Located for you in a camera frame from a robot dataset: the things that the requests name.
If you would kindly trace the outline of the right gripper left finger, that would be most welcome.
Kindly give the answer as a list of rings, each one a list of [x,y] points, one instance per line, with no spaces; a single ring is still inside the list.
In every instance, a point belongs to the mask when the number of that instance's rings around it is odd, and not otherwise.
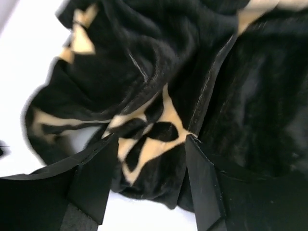
[[[95,231],[103,223],[118,138],[26,175],[0,179],[3,231]]]

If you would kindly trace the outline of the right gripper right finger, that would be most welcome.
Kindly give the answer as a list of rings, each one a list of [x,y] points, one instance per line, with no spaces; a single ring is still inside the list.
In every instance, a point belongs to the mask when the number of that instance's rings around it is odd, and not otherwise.
[[[307,230],[308,181],[300,172],[255,174],[213,154],[192,135],[185,149],[198,230]]]

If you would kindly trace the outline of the black beige patterned pillowcase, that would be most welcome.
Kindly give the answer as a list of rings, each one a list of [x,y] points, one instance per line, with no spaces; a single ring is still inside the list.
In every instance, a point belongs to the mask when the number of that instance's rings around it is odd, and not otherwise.
[[[184,143],[266,177],[308,172],[305,0],[69,0],[71,30],[25,114],[48,165],[59,140],[115,134],[111,190],[193,211]]]

